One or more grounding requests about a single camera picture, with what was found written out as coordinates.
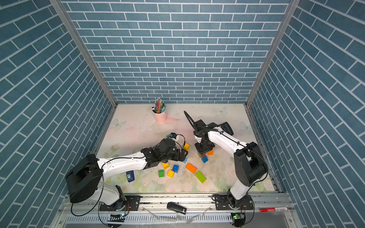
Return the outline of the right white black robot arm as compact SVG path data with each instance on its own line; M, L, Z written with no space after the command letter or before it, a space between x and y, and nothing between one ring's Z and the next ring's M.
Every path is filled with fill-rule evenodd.
M241 208L248 198L249 190L268 173L260 148L255 142L246 143L234 138L233 130L227 122L205 124L199 120L192 122L191 126L199 154L206 154L218 145L234 158L237 180L228 190L226 202L232 208Z

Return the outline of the small blue lego lower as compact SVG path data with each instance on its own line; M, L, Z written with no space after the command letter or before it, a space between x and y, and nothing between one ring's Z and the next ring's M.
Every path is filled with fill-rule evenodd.
M172 168L172 171L174 171L175 173L178 173L179 166L178 165L174 165L173 168Z

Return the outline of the long orange lego brick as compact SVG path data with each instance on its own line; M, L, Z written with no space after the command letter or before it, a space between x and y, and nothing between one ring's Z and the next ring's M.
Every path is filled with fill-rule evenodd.
M192 173L196 173L196 171L197 171L197 168L195 166L193 166L192 164L190 164L190 163L187 163L187 165L185 166L185 168L188 171L192 172Z

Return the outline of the black remote on rail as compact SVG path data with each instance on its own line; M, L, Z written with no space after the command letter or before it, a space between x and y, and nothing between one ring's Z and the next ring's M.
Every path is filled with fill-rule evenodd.
M186 207L183 207L180 204L177 204L175 202L168 202L166 207L168 210L174 211L174 212L182 214L182 215L185 215L186 211L187 211Z

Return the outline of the small blue lego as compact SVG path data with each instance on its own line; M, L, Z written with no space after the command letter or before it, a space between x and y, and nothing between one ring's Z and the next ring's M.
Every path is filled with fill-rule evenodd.
M172 168L172 171L174 171L175 173L178 173L179 166L178 165L174 165L173 168Z
M201 157L201 160L202 160L202 162L203 162L203 163L208 162L208 158L207 158L207 156L203 156L203 157Z

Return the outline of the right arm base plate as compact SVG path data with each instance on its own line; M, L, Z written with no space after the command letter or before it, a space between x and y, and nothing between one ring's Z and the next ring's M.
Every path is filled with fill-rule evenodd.
M231 195L212 195L212 200L215 203L217 211L227 210L254 210L253 200L250 195L246 195L243 198L237 200Z

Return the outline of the long lime lego brick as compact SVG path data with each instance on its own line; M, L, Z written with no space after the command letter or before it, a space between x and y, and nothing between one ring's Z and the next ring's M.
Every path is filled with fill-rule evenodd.
M206 177L200 172L200 171L197 171L195 173L195 176L196 178L201 182L201 183L204 183L207 179Z

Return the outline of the small green lego bottom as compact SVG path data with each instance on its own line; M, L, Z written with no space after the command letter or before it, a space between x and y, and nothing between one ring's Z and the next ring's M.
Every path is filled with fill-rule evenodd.
M164 170L159 170L159 171L158 171L158 176L159 176L159 178L164 177L164 176L165 176L165 174L164 174Z

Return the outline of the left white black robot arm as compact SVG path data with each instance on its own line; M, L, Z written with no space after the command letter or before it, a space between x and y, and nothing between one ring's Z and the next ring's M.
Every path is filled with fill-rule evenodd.
M121 187L106 184L109 177L153 168L162 162L183 162L187 155L188 151L183 146L169 138L131 155L115 158L87 155L65 175L69 200L72 204L94 200L110 206L114 211L126 210L128 203Z

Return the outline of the red marker pen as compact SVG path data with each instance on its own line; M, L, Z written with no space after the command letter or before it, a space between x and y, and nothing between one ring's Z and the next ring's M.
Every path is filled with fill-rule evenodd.
M288 207L275 207L275 208L260 208L259 211L264 212L278 212L278 211L288 211Z

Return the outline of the black calculator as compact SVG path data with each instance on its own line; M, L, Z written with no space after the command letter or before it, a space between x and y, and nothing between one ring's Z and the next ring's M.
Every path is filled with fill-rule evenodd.
M234 132L228 122L224 122L224 123L220 124L220 127L222 128L222 130L224 132L228 133L229 135L231 135L231 136L234 135Z

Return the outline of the yellow lego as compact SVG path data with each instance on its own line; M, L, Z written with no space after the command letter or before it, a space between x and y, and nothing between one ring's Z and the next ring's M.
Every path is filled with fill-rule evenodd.
M186 151L188 151L188 150L189 150L189 148L190 148L190 145L189 145L188 143L185 143L183 148L184 148Z
M174 177L175 172L173 170L169 170L167 176L170 178Z
M169 163L167 163L167 162L163 162L162 163L162 165L163 165L163 168L166 170L166 169L168 169L170 166L169 166Z

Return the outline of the yellow lego bottom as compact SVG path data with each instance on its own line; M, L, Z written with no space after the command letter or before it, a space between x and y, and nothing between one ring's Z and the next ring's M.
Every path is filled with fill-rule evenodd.
M169 170L167 176L170 178L174 177L175 172L173 170Z

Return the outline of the small blue lego right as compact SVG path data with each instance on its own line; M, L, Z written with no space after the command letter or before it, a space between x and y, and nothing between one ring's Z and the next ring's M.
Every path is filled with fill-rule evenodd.
M203 156L203 157L201 157L201 160L202 160L202 162L203 162L203 163L208 162L208 158L207 158L207 156Z

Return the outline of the pink pen cup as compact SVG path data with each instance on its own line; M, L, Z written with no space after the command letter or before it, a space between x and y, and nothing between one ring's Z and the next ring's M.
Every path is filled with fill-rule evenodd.
M157 123L165 123L167 121L167 114L166 112L162 113L155 113L155 120Z

